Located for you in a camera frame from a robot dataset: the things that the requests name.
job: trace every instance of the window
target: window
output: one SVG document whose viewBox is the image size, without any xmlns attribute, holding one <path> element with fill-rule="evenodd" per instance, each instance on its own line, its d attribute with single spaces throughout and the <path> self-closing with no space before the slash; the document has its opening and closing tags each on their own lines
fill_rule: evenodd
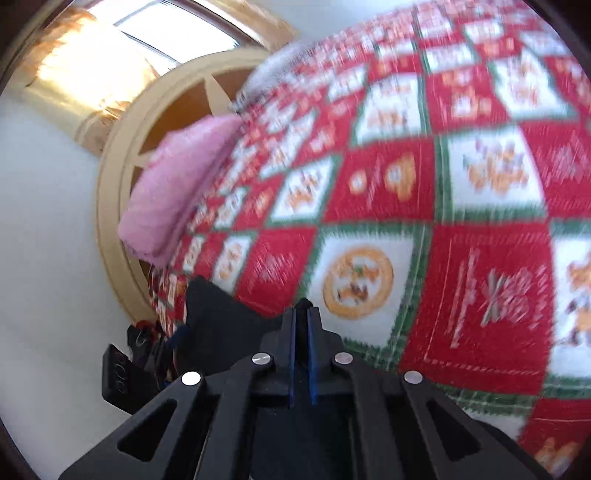
<svg viewBox="0 0 591 480">
<path fill-rule="evenodd" d="M 102 0 L 89 8 L 96 18 L 119 28 L 160 74 L 197 57 L 241 45 L 192 1 Z"/>
</svg>

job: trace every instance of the metal screw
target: metal screw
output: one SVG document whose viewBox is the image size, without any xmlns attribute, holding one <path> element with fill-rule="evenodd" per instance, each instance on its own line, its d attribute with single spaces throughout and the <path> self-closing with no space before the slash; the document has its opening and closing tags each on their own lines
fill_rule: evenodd
<svg viewBox="0 0 591 480">
<path fill-rule="evenodd" d="M 268 353 L 260 352 L 252 356 L 252 363 L 256 365 L 266 365 L 271 361 L 271 356 Z"/>
<path fill-rule="evenodd" d="M 201 381 L 201 375 L 197 372 L 187 372 L 181 377 L 181 382 L 185 385 L 197 385 Z"/>
<path fill-rule="evenodd" d="M 335 362 L 341 365 L 349 365 L 353 361 L 353 355 L 348 352 L 339 352 L 335 355 Z"/>
<path fill-rule="evenodd" d="M 404 379 L 408 383 L 418 385 L 420 382 L 423 381 L 423 375 L 421 374 L 421 372 L 417 372 L 416 370 L 409 370 L 404 374 Z"/>
</svg>

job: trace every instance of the red and white quilt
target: red and white quilt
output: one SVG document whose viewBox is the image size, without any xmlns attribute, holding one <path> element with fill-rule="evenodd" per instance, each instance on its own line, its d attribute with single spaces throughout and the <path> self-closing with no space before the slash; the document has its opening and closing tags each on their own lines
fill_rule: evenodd
<svg viewBox="0 0 591 480">
<path fill-rule="evenodd" d="M 383 369 L 417 369 L 555 475 L 591 432 L 591 84 L 521 0 L 380 15 L 247 111 L 177 255 L 263 315 L 307 297 Z"/>
</svg>

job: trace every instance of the wooden headboard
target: wooden headboard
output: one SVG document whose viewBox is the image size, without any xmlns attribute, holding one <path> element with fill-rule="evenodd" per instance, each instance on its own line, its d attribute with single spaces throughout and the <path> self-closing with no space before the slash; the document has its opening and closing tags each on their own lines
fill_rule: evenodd
<svg viewBox="0 0 591 480">
<path fill-rule="evenodd" d="M 246 78 L 268 56 L 263 48 L 245 47 L 189 61 L 142 92 L 111 132 L 96 189 L 96 230 L 109 282 L 132 322 L 155 319 L 150 266 L 128 255 L 117 237 L 135 182 L 166 133 L 228 113 Z"/>
</svg>

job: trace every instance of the curtain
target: curtain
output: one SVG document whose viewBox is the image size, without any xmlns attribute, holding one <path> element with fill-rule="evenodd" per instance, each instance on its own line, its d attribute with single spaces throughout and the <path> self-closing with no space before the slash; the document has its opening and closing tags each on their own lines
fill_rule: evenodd
<svg viewBox="0 0 591 480">
<path fill-rule="evenodd" d="M 122 112 L 158 77 L 123 33 L 70 7 L 35 42 L 7 88 L 100 157 Z"/>
</svg>

